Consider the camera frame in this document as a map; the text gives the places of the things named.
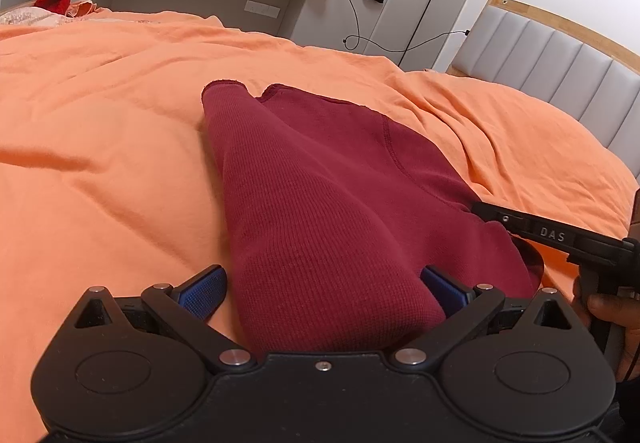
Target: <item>headboard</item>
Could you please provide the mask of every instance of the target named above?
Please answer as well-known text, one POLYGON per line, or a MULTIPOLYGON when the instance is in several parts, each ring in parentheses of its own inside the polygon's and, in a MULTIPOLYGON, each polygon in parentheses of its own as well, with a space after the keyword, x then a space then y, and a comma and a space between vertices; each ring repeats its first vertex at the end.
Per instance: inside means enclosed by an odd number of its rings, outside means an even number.
POLYGON ((564 17, 488 0, 447 73, 519 89, 579 120, 640 182, 640 56, 564 17))

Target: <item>red cloth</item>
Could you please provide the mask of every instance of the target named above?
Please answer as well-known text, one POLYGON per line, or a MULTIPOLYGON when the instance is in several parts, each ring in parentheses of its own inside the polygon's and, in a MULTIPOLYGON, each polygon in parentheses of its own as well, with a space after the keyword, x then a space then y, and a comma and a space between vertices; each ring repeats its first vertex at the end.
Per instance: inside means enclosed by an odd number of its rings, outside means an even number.
POLYGON ((251 349, 381 349, 444 320, 419 279, 532 296, 498 223, 427 138, 368 108, 282 85, 202 93, 222 176, 231 287, 251 349))
POLYGON ((71 0, 36 0, 33 6, 64 16, 70 4, 71 0))

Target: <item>blue gripper pad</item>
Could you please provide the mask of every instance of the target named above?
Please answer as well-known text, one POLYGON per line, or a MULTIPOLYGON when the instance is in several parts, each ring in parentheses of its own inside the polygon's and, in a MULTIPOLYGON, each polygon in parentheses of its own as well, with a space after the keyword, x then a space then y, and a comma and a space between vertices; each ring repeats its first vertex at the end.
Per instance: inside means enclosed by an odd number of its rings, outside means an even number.
POLYGON ((429 288, 447 318, 463 309, 476 297, 471 288, 456 282, 448 275, 445 276, 434 266, 425 266, 420 280, 429 288))
POLYGON ((174 288, 171 297, 201 320, 218 309, 226 295, 226 273, 222 266, 209 266, 195 277, 174 288))

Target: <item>wall outlet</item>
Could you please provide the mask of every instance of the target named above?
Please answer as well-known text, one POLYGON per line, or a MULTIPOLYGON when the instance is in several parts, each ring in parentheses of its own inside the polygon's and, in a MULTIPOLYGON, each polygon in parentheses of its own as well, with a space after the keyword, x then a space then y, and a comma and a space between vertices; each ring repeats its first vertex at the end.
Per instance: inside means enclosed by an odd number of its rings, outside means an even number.
POLYGON ((247 1, 244 10, 259 16, 273 17, 277 19, 280 9, 277 6, 269 6, 268 4, 256 3, 255 1, 247 1))

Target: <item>wooden headboard frame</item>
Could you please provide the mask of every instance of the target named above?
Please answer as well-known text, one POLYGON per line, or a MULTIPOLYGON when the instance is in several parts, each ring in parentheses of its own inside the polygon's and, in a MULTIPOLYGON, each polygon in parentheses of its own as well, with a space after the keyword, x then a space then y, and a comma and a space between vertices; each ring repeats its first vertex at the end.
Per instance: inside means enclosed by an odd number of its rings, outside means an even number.
MULTIPOLYGON (((605 55, 617 60, 620 64, 628 67, 631 71, 635 71, 640 75, 640 55, 628 50, 624 46, 620 46, 617 42, 613 42, 610 38, 607 38, 599 33, 585 28, 581 24, 577 24, 572 20, 565 19, 564 17, 556 16, 546 10, 530 6, 529 4, 521 3, 520 1, 513 0, 488 0, 486 6, 496 6, 502 8, 513 14, 527 17, 527 19, 535 20, 540 24, 544 24, 555 30, 565 32, 567 35, 588 44, 593 49, 604 53, 605 55)), ((462 71, 455 69, 453 66, 447 68, 449 75, 455 75, 456 77, 469 77, 469 75, 462 71)))

